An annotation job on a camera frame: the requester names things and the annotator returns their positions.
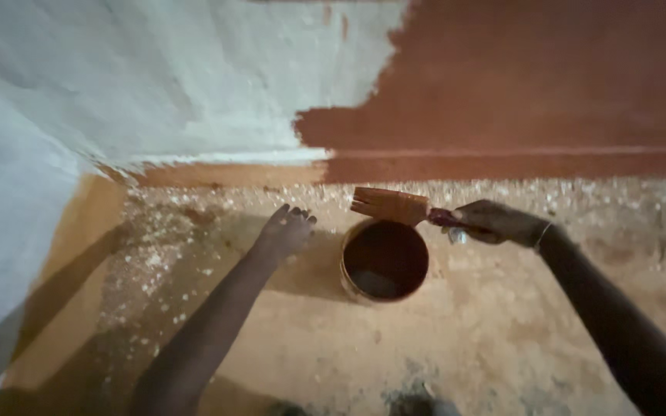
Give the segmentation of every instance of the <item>person's left hand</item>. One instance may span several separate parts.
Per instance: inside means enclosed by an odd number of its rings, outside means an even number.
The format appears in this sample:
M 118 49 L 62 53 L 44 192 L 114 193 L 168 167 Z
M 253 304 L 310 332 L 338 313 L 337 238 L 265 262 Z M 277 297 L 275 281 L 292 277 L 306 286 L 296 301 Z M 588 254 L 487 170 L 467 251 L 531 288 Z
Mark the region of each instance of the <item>person's left hand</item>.
M 312 235 L 312 226 L 318 222 L 314 216 L 298 207 L 289 209 L 285 203 L 266 222 L 253 248 L 263 255 L 282 260 L 300 250 Z

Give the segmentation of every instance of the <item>human arm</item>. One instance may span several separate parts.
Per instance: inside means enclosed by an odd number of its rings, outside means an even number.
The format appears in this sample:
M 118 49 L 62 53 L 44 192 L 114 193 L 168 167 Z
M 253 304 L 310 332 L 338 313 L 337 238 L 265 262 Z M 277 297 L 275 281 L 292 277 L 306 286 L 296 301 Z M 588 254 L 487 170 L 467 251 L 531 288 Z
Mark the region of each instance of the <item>human arm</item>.
M 480 241 L 532 247 L 549 266 L 618 384 L 647 416 L 666 414 L 666 336 L 579 251 L 561 227 L 491 201 L 454 211 Z
M 312 233 L 315 217 L 285 204 L 272 215 L 251 250 L 222 279 L 143 373 L 130 414 L 195 414 L 256 298 L 281 260 Z

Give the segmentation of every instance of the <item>person's left arm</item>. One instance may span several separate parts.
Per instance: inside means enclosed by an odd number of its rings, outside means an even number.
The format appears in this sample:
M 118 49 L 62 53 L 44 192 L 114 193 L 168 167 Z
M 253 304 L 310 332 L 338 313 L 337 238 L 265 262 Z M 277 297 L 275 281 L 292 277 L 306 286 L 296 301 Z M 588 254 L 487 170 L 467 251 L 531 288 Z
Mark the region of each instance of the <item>person's left arm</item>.
M 281 260 L 308 240 L 317 220 L 284 204 L 235 267 L 200 305 L 135 387 L 130 414 L 195 414 L 209 379 L 230 346 L 266 281 Z

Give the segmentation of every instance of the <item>person's right arm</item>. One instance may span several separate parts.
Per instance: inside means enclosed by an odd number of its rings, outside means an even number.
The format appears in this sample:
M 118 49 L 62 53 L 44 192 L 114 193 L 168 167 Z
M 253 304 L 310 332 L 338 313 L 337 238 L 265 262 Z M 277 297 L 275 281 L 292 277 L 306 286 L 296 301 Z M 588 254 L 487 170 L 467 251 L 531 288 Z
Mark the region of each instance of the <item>person's right arm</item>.
M 647 416 L 666 415 L 666 336 L 587 260 L 562 228 L 492 201 L 470 203 L 453 215 L 491 231 L 468 231 L 480 241 L 511 240 L 538 251 L 636 408 Z

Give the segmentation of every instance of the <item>concrete floor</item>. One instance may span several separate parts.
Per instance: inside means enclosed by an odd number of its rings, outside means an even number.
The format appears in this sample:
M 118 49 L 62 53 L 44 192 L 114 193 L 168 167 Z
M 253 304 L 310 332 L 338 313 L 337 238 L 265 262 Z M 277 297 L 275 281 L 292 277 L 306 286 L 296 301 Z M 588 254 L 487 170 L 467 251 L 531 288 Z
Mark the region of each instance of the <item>concrete floor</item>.
M 563 223 L 666 331 L 666 181 L 433 181 L 387 185 L 454 207 L 493 198 Z M 130 190 L 130 232 L 111 260 L 92 339 L 93 393 L 120 413 L 139 374 L 245 253 L 276 206 L 318 216 L 307 251 L 272 277 L 202 402 L 201 414 L 263 414 L 278 400 L 316 415 L 386 414 L 430 390 L 464 414 L 636 414 L 532 251 L 450 245 L 437 227 L 429 277 L 411 298 L 366 307 L 340 287 L 340 240 L 362 216 L 350 185 Z

